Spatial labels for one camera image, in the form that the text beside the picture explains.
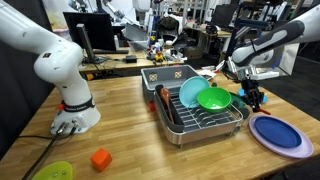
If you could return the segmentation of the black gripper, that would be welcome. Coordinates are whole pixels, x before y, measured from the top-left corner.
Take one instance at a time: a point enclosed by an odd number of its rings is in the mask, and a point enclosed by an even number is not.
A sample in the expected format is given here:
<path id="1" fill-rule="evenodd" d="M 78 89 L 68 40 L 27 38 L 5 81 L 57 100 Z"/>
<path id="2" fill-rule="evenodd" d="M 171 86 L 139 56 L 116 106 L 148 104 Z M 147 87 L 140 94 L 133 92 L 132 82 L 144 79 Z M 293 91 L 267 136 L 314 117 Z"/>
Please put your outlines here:
<path id="1" fill-rule="evenodd" d="M 241 87 L 244 90 L 242 99 L 247 104 L 260 104 L 262 102 L 264 93 L 259 91 L 259 83 L 256 80 L 243 80 Z"/>

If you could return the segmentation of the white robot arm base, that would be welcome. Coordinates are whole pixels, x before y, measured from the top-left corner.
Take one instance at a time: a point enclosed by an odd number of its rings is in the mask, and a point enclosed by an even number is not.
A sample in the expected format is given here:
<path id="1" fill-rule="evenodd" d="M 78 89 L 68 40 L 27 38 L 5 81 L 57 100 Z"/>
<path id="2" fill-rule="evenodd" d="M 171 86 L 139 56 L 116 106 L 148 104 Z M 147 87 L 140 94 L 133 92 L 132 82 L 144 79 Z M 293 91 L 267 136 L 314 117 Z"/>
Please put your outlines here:
<path id="1" fill-rule="evenodd" d="M 0 40 L 15 49 L 38 54 L 35 73 L 53 83 L 63 98 L 51 133 L 85 133 L 96 125 L 101 114 L 78 70 L 83 58 L 81 47 L 41 27 L 4 0 L 0 0 L 0 24 Z"/>

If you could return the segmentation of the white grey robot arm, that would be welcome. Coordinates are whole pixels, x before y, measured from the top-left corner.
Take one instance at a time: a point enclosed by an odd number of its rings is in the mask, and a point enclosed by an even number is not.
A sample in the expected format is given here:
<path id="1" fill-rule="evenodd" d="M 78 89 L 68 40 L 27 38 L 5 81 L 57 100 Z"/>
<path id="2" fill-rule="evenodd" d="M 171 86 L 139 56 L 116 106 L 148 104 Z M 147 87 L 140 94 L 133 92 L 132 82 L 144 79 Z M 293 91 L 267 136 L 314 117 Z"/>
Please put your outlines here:
<path id="1" fill-rule="evenodd" d="M 258 80 L 275 78 L 278 72 L 258 73 L 256 65 L 268 62 L 274 49 L 287 44 L 318 41 L 320 38 L 320 5 L 314 5 L 288 23 L 275 28 L 256 40 L 235 48 L 231 61 L 236 67 L 237 77 L 244 90 L 244 101 L 258 108 L 264 94 L 258 90 Z"/>

